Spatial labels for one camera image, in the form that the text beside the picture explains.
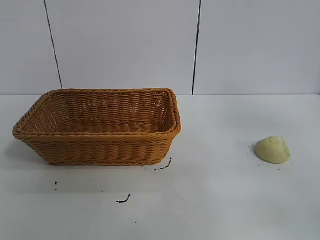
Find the yellow object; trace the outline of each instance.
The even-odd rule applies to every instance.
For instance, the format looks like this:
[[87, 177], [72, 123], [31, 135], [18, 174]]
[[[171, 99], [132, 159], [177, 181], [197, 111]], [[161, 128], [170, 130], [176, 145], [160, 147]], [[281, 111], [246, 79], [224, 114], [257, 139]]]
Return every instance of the yellow object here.
[[290, 150], [282, 136], [271, 136], [258, 141], [255, 153], [271, 164], [283, 164], [290, 158]]

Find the rectangular basket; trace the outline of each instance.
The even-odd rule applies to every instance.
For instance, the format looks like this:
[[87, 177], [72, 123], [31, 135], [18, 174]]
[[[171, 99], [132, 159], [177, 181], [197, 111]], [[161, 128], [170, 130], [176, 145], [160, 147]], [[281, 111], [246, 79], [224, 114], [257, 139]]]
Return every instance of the rectangular basket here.
[[170, 89], [50, 91], [13, 135], [52, 165], [135, 166], [161, 162], [181, 131]]

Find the white table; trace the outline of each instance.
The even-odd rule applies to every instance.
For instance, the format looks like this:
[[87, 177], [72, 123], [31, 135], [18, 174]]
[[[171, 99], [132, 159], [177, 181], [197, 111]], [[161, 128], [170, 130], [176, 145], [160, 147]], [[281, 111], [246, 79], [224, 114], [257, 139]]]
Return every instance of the white table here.
[[[182, 132], [146, 167], [48, 165], [12, 136], [37, 99], [0, 96], [2, 240], [320, 239], [319, 95], [179, 96]], [[272, 135], [288, 162], [254, 155]]]

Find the white surface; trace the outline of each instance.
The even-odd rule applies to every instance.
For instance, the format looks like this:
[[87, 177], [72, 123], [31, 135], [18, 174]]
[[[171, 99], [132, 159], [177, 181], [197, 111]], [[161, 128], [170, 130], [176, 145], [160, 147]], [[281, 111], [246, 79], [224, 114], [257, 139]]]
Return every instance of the white surface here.
[[320, 93], [319, 0], [204, 0], [194, 93]]
[[[11, 135], [36, 100], [0, 96], [2, 240], [319, 239], [318, 95], [179, 96], [182, 132], [146, 168], [47, 165]], [[285, 164], [251, 150], [272, 135]]]
[[47, 0], [64, 88], [191, 95], [199, 0]]
[[0, 32], [0, 94], [60, 88], [43, 0], [1, 0]]

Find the basket weave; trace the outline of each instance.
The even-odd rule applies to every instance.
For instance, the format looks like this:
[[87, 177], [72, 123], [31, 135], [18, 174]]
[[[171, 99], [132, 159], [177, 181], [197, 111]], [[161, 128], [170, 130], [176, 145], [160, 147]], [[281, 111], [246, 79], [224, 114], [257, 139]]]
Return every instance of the basket weave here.
[[44, 94], [13, 135], [52, 165], [161, 162], [181, 131], [170, 89], [62, 89]]

